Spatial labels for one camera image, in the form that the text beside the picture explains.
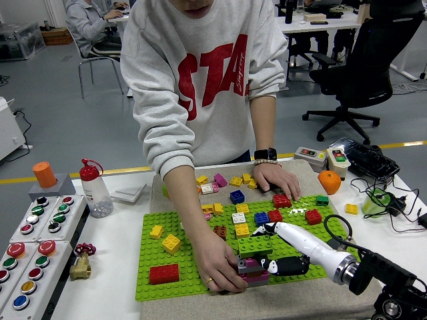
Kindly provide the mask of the person's right hand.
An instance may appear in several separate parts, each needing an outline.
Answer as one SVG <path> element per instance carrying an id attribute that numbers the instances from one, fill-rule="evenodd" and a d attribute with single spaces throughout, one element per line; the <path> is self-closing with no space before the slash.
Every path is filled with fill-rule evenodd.
<path id="1" fill-rule="evenodd" d="M 248 287 L 238 274 L 232 248 L 210 228 L 192 239 L 191 244 L 199 275 L 209 290 L 239 293 Z"/>

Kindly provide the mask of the person's left hand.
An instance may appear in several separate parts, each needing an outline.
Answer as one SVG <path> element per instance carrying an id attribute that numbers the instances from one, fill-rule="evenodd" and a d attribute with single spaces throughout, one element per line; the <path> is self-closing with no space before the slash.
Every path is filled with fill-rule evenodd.
<path id="1" fill-rule="evenodd" d="M 293 198 L 298 201 L 302 196 L 296 175 L 286 171 L 278 164 L 262 163 L 256 165 L 254 167 L 254 178 L 260 189 L 265 192 L 270 190 L 270 184 L 274 184 L 282 189 L 288 199 Z"/>

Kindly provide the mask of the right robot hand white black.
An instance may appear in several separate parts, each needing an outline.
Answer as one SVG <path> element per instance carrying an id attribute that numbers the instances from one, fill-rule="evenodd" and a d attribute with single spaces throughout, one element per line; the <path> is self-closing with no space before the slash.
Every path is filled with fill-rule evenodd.
<path id="1" fill-rule="evenodd" d="M 308 257 L 310 263 L 323 267 L 333 282 L 339 285 L 350 282 L 345 279 L 344 274 L 352 265 L 357 264 L 356 258 L 351 253 L 337 251 L 303 227 L 285 222 L 265 223 L 258 227 L 252 236 L 274 234 Z"/>

